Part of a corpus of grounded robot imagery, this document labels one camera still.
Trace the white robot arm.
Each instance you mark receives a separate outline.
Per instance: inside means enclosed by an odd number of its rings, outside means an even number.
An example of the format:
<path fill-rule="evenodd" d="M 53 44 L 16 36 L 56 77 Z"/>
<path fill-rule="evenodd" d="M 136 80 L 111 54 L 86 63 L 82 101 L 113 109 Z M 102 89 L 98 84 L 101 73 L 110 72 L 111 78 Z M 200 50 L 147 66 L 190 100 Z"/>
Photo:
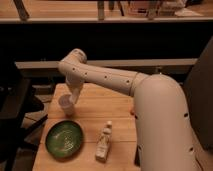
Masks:
<path fill-rule="evenodd" d="M 84 82 L 133 98 L 141 171 L 197 171 L 190 114 L 180 85 L 163 74 L 96 67 L 72 50 L 58 64 L 72 94 Z"/>

